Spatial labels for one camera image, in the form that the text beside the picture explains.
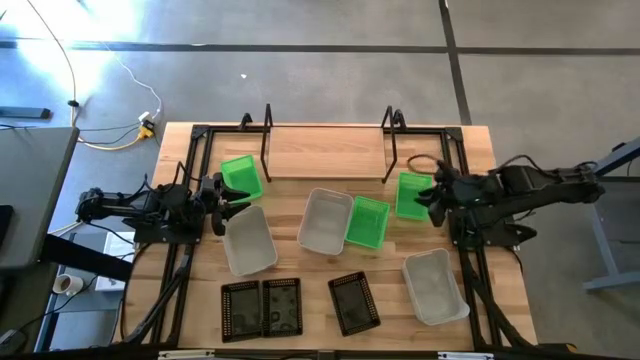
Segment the green plastic container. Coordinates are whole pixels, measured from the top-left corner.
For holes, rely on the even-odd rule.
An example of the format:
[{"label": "green plastic container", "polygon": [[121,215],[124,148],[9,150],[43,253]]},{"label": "green plastic container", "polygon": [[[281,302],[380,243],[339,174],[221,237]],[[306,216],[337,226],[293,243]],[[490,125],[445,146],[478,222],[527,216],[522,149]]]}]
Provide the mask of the green plastic container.
[{"label": "green plastic container", "polygon": [[382,247],[391,205],[356,196],[346,240],[374,249]]},{"label": "green plastic container", "polygon": [[416,203],[414,199],[418,197],[420,191],[431,188],[431,182],[431,176],[400,173],[396,190],[396,216],[413,220],[429,220],[429,210]]},{"label": "green plastic container", "polygon": [[262,196],[262,182],[260,182],[256,164],[253,162],[253,155],[222,162],[220,172],[228,187],[251,194],[248,198],[231,203],[247,202]]}]

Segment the white tray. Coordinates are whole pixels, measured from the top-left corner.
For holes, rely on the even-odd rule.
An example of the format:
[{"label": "white tray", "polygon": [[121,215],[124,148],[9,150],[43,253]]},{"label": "white tray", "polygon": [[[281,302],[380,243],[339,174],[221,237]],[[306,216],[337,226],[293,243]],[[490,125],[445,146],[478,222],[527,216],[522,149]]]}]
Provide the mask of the white tray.
[{"label": "white tray", "polygon": [[260,206],[250,206],[232,217],[222,238],[231,273],[245,276],[276,264],[278,254]]},{"label": "white tray", "polygon": [[313,189],[307,200],[298,244],[325,255],[338,255],[351,218],[353,198],[331,190]]},{"label": "white tray", "polygon": [[436,249],[407,257],[402,275],[418,320],[438,325],[469,315],[451,270],[449,252]]}]

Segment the black tray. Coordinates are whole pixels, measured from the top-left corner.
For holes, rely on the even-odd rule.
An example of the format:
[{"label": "black tray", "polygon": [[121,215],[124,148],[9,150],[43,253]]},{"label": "black tray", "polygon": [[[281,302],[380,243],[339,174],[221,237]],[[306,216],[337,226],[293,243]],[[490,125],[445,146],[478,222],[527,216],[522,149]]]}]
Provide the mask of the black tray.
[{"label": "black tray", "polygon": [[264,337],[302,334],[300,279],[262,282],[262,335]]},{"label": "black tray", "polygon": [[260,282],[222,285],[222,342],[248,340],[262,335]]},{"label": "black tray", "polygon": [[380,317],[364,272],[329,281],[329,291],[342,336],[380,326]]}]

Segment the wire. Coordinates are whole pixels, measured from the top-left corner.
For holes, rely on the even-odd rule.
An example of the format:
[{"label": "wire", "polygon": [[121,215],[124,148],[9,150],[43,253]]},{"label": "wire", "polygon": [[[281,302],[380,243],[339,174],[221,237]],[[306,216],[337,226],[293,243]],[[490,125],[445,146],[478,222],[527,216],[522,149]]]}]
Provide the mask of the wire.
[{"label": "wire", "polygon": [[105,43],[104,41],[100,41],[102,43],[102,45],[104,45],[104,47],[107,48],[107,50],[109,50],[109,52],[113,55],[113,58],[116,59],[116,61],[118,62],[118,64],[120,64],[120,66],[122,66],[125,70],[127,70],[127,72],[129,73],[129,76],[131,76],[131,80],[133,80],[133,82],[135,82],[136,84],[142,86],[143,88],[151,91],[151,94],[153,94],[153,96],[156,97],[156,99],[158,100],[158,108],[156,109],[156,113],[151,116],[152,120],[155,120],[156,117],[158,117],[158,115],[162,112],[162,99],[160,98],[160,96],[158,96],[158,94],[156,93],[156,91],[153,89],[153,87],[143,83],[142,81],[136,79],[135,75],[133,75],[133,72],[131,71],[131,69],[129,69],[125,64],[122,63],[122,61],[120,61],[120,58],[116,55],[116,53],[111,50],[111,48],[109,47],[109,45],[107,45],[107,43]]},{"label": "wire", "polygon": [[520,256],[518,255],[518,253],[510,246],[505,246],[504,247],[508,252],[512,253],[513,256],[516,258],[516,260],[518,261],[518,265],[520,265],[520,272],[524,274],[524,267],[522,266],[522,260],[520,259]]},{"label": "wire", "polygon": [[122,236],[120,236],[120,234],[118,234],[117,232],[115,232],[115,231],[113,231],[113,230],[109,229],[108,227],[104,227],[104,226],[101,226],[101,225],[92,224],[92,223],[89,223],[89,222],[87,222],[87,223],[85,223],[85,224],[90,225],[90,226],[93,226],[93,227],[97,227],[98,229],[107,230],[108,232],[110,232],[110,233],[112,233],[113,235],[115,235],[116,237],[118,237],[120,240],[122,240],[122,241],[124,241],[124,242],[126,242],[126,243],[129,243],[129,244],[133,245],[133,242],[131,242],[131,241],[129,241],[129,240],[127,240],[127,239],[123,238]]},{"label": "wire", "polygon": [[30,128],[34,128],[36,126],[13,126],[13,125],[8,125],[8,124],[0,124],[1,127],[3,127],[3,129],[0,129],[0,131],[2,130],[15,130],[15,129],[30,129]]},{"label": "wire", "polygon": [[138,130],[137,128],[132,128],[131,130],[125,132],[122,136],[120,136],[118,139],[114,140],[114,141],[109,141],[109,142],[93,142],[93,141],[85,141],[85,144],[92,144],[92,145],[111,145],[111,144],[115,144],[117,142],[119,142],[120,140],[124,139],[125,136],[131,134],[131,132]]},{"label": "wire", "polygon": [[127,129],[130,128],[132,126],[139,126],[140,125],[140,121],[136,121],[133,124],[129,124],[129,125],[123,125],[123,126],[115,126],[115,127],[110,127],[110,128],[101,128],[101,129],[79,129],[80,132],[87,132],[87,131],[108,131],[108,130],[119,130],[119,129]]},{"label": "wire", "polygon": [[414,172],[414,173],[416,173],[416,174],[425,174],[425,175],[433,175],[433,174],[435,174],[435,172],[431,172],[431,171],[418,170],[413,165],[411,165],[411,161],[413,161],[415,159],[419,159],[419,158],[427,158],[427,159],[431,159],[431,160],[433,160],[435,162],[438,162],[440,160],[437,157],[429,155],[429,154],[413,155],[413,156],[411,156],[410,158],[407,159],[407,167],[409,168],[409,170]]},{"label": "wire", "polygon": [[522,221],[522,220],[524,220],[524,219],[528,218],[529,216],[533,216],[533,215],[535,215],[535,214],[536,214],[536,213],[535,213],[535,212],[533,212],[533,209],[531,209],[531,210],[529,210],[526,214],[524,214],[524,215],[520,216],[519,218],[513,219],[513,221],[514,221],[514,222]]},{"label": "wire", "polygon": [[[176,165],[176,172],[173,175],[173,181],[171,181],[171,184],[167,187],[162,187],[161,189],[158,189],[158,190],[152,188],[151,185],[149,185],[149,182],[147,182],[147,174],[144,174],[144,185],[147,187],[147,189],[157,194],[164,194],[166,192],[169,192],[169,190],[173,189],[173,187],[176,186],[176,182],[178,181],[178,175],[180,174],[180,169],[182,169],[182,171],[184,171],[184,173],[187,174],[187,168],[184,167],[184,164],[182,163],[182,161],[178,161],[178,164]],[[187,174],[187,176],[193,181],[200,181],[200,179],[194,178],[189,174]]]},{"label": "wire", "polygon": [[[71,82],[73,84],[73,97],[72,97],[71,101],[69,101],[69,106],[71,106],[70,123],[71,123],[71,127],[76,127],[76,120],[77,120],[76,107],[78,106],[78,102],[77,102],[76,75],[73,72],[73,66],[71,65],[71,61],[69,60],[69,56],[67,55],[67,52],[64,50],[64,47],[60,43],[60,40],[58,40],[58,37],[55,35],[53,30],[51,30],[51,28],[49,27],[49,24],[47,24],[47,22],[42,17],[42,15],[38,11],[38,9],[36,9],[36,7],[31,2],[31,0],[26,0],[26,1],[27,1],[27,3],[29,3],[29,6],[31,6],[33,11],[36,13],[36,15],[38,15],[38,17],[40,18],[40,21],[42,21],[42,24],[47,28],[47,31],[49,32],[49,34],[51,34],[51,37],[53,38],[53,40],[56,42],[56,44],[60,48],[60,51],[62,51],[62,55],[64,56],[64,58],[65,58],[65,60],[67,62],[67,65],[69,67],[69,72],[71,73]],[[139,82],[137,79],[135,79],[135,77],[133,76],[133,73],[131,72],[131,70],[129,68],[127,68],[124,64],[122,64],[120,59],[118,59],[116,57],[116,60],[120,63],[120,65],[122,65],[123,67],[125,67],[127,69],[129,74],[132,76],[133,80],[137,84],[139,84],[141,86],[144,86],[144,87],[148,88],[149,90],[151,90],[152,94],[158,99],[158,109],[156,110],[155,115],[152,116],[152,119],[155,119],[156,116],[158,116],[158,114],[160,114],[160,112],[162,111],[162,99],[160,99],[160,97],[158,96],[158,94],[156,94],[155,90],[153,90],[152,87],[150,87],[149,85],[143,84],[143,83]],[[90,148],[97,149],[97,150],[104,150],[104,151],[123,150],[123,149],[126,149],[128,147],[131,147],[131,146],[135,145],[138,141],[140,141],[142,139],[143,139],[143,137],[141,136],[141,134],[139,134],[138,137],[136,137],[135,140],[133,140],[132,142],[130,142],[128,144],[121,145],[121,146],[115,146],[115,147],[105,147],[105,146],[94,145],[91,142],[85,141],[81,136],[78,136],[78,142],[83,143],[83,144],[85,144],[86,146],[88,146]]]},{"label": "wire", "polygon": [[627,165],[627,176],[631,176],[631,164],[633,164],[633,160],[629,161],[629,165]]},{"label": "wire", "polygon": [[[58,38],[56,37],[56,35],[53,33],[53,31],[51,30],[51,28],[49,27],[49,25],[47,24],[47,22],[44,20],[44,18],[42,17],[42,15],[40,15],[40,12],[38,11],[38,9],[36,9],[36,7],[33,5],[33,3],[31,3],[31,0],[26,0],[29,5],[31,6],[31,8],[33,9],[33,12],[36,13],[36,15],[38,15],[38,17],[40,18],[40,21],[42,21],[42,24],[47,28],[47,31],[49,31],[49,34],[51,34],[51,37],[53,38],[53,40],[55,40],[56,44],[58,44],[58,47],[60,48],[60,51],[62,51],[62,55],[64,55],[64,59],[67,61],[67,65],[69,66],[69,72],[71,73],[71,82],[73,84],[73,98],[71,100],[73,100],[73,102],[76,102],[76,74],[73,72],[73,66],[71,66],[71,61],[69,60],[69,56],[67,56],[67,52],[64,50],[64,47],[62,47],[62,44],[60,44],[60,40],[58,40]],[[75,114],[76,113],[76,108],[74,106],[71,106],[71,123],[73,124],[75,122]]]},{"label": "wire", "polygon": [[65,233],[77,228],[78,226],[82,225],[81,221],[76,221],[74,223],[71,223],[69,225],[63,226],[59,229],[53,230],[53,231],[49,231],[49,234],[55,234],[57,232],[63,231],[62,234],[60,234],[59,236],[64,235]]},{"label": "wire", "polygon": [[[151,246],[151,244],[142,245],[140,250],[138,250],[138,254],[133,258],[133,261],[131,262],[131,276],[133,276],[133,269],[135,269],[136,262],[138,261],[138,259],[142,257],[142,254],[144,254],[144,252],[149,248],[149,246]],[[127,305],[127,290],[129,289],[130,282],[131,282],[131,278],[129,278],[129,281],[124,283],[124,289],[122,292],[122,300],[121,300],[122,306],[120,307],[120,341],[124,340],[124,338],[126,337],[124,335],[125,315],[126,315],[125,306]]]}]

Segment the concrete floor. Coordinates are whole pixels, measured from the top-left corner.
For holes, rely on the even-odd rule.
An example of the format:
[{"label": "concrete floor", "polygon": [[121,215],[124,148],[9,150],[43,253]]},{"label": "concrete floor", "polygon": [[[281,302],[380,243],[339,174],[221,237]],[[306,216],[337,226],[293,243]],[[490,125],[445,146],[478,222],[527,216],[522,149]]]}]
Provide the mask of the concrete floor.
[{"label": "concrete floor", "polygon": [[[34,3],[66,40],[446,45],[437,0]],[[24,1],[2,4],[8,11],[0,20],[0,42],[49,38]],[[640,47],[640,2],[633,0],[449,0],[449,7],[458,46]],[[54,111],[53,118],[30,125],[67,125],[71,86],[59,49],[37,40],[18,45],[0,50],[0,104],[46,106]],[[69,54],[84,106],[80,128],[130,123],[155,109],[155,99],[130,81],[110,53]],[[164,121],[237,121],[247,111],[261,114],[270,102],[274,120],[282,122],[377,122],[391,104],[402,108],[410,123],[460,123],[447,54],[131,51],[118,56],[164,99]],[[460,68],[471,121],[490,127],[498,162],[526,153],[543,167],[553,167],[601,158],[640,134],[639,60],[617,55],[461,55]],[[87,138],[119,135],[92,133]],[[157,151],[153,141],[119,153],[78,145],[51,227],[74,220],[77,196],[89,187],[136,188],[144,173],[153,172]],[[631,172],[640,174],[640,162]],[[521,253],[539,340],[571,342],[587,353],[637,357],[640,287],[599,294],[581,290],[583,281],[605,273],[585,209],[552,206],[528,223],[539,231]],[[117,226],[116,221],[107,224]],[[638,251],[631,247],[623,251]],[[639,258],[626,256],[625,266],[633,268]],[[67,334],[77,331],[78,324],[111,329],[113,317],[86,316],[93,320],[61,320],[53,347],[90,345],[69,340]]]}]

